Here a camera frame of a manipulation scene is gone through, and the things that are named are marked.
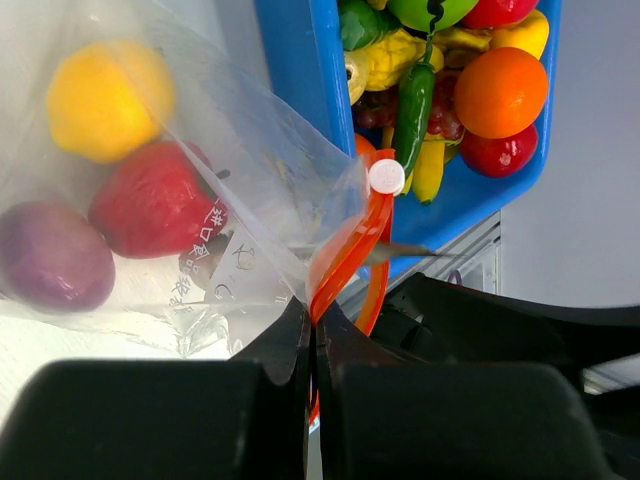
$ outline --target green apple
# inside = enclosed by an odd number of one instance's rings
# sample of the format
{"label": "green apple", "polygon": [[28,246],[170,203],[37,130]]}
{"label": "green apple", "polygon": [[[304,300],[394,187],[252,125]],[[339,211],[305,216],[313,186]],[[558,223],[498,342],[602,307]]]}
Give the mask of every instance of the green apple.
{"label": "green apple", "polygon": [[433,19],[427,11],[427,3],[439,2],[444,8],[443,17],[436,23],[435,31],[442,30],[458,23],[476,6],[478,0],[389,0],[387,8],[403,25],[421,32],[429,32]]}

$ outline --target purple fruit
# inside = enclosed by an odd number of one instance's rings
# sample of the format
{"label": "purple fruit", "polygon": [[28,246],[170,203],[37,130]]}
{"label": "purple fruit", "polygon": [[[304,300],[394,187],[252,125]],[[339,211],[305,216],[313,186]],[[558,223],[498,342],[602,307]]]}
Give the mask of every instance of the purple fruit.
{"label": "purple fruit", "polygon": [[115,265],[102,236],[72,209],[24,202],[0,216],[0,280],[37,310],[83,312],[109,297]]}

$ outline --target red apple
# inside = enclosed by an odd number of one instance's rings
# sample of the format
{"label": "red apple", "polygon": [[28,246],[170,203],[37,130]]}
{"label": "red apple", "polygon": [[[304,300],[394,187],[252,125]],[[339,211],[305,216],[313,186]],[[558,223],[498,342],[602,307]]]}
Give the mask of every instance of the red apple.
{"label": "red apple", "polygon": [[518,23],[536,8],[539,0],[480,0],[462,19],[467,28],[495,28]]}
{"label": "red apple", "polygon": [[460,155],[474,172],[503,178],[522,170],[537,146],[538,131],[534,125],[512,137],[491,140],[467,131],[460,144]]}

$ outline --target green pepper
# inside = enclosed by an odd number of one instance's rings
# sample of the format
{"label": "green pepper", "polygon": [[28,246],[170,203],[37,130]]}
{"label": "green pepper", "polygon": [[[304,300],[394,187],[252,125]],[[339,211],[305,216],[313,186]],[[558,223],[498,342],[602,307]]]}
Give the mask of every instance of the green pepper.
{"label": "green pepper", "polygon": [[431,115],[436,74],[429,63],[432,51],[429,47],[427,55],[411,67],[398,86],[398,113],[391,148],[396,151],[396,160],[407,178],[420,154]]}
{"label": "green pepper", "polygon": [[374,10],[364,0],[342,0],[338,12],[342,46],[349,52],[379,42],[400,28],[397,18]]}

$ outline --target white round button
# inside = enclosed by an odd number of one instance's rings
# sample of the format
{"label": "white round button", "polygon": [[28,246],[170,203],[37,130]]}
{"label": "white round button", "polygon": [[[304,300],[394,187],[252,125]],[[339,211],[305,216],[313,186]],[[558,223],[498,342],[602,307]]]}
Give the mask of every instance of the white round button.
{"label": "white round button", "polygon": [[395,160],[378,160],[369,169],[369,185],[385,195],[400,195],[404,188],[404,169]]}

